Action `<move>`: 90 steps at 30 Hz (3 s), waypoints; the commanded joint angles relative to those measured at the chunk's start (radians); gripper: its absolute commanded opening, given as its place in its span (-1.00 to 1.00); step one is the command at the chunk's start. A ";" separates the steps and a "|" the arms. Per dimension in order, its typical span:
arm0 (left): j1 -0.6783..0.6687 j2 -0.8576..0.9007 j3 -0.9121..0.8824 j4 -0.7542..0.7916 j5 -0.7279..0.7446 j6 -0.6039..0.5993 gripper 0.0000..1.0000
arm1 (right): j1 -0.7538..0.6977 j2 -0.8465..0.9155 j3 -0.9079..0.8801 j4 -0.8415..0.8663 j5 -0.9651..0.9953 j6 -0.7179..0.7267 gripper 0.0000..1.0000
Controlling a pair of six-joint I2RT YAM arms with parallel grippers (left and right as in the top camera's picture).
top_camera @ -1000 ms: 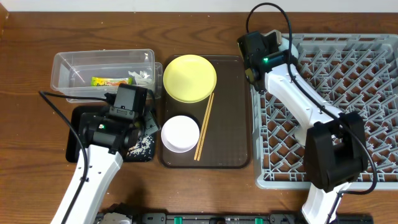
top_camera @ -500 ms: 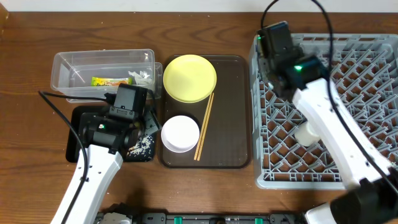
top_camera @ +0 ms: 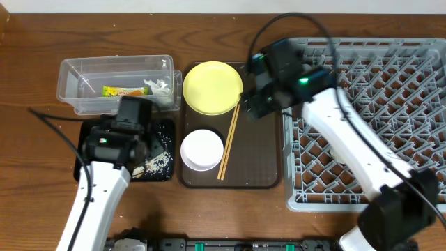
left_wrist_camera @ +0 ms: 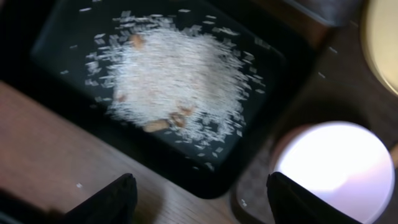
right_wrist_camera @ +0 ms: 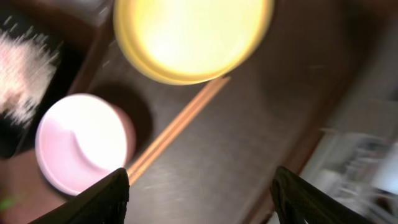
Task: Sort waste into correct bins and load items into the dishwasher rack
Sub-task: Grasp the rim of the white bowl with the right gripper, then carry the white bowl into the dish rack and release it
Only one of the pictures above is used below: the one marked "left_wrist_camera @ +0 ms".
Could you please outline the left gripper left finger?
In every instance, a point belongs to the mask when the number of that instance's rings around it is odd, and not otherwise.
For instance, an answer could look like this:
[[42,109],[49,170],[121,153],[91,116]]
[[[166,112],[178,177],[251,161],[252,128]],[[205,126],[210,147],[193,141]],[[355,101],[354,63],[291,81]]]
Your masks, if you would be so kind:
[[65,224],[132,224],[137,205],[137,184],[126,173],[66,213]]

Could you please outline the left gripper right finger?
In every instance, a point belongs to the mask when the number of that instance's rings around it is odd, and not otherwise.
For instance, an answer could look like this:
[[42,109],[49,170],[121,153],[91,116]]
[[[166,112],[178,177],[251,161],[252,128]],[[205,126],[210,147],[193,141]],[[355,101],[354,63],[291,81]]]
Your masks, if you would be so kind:
[[267,197],[275,224],[361,224],[280,172],[268,175]]

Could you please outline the white bowl with rice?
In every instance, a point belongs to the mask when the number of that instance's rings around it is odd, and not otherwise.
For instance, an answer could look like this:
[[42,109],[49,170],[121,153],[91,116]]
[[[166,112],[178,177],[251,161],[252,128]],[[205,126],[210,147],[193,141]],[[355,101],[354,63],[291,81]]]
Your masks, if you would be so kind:
[[270,172],[280,172],[333,208],[374,223],[396,184],[397,148],[347,121],[299,126],[276,145]]

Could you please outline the yellow plate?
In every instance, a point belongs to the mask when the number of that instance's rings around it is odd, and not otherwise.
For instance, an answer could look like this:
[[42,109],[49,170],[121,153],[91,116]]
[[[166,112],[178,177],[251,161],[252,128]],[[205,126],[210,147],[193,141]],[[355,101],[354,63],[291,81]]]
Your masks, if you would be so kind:
[[385,89],[397,95],[397,0],[366,1],[360,34],[370,70]]

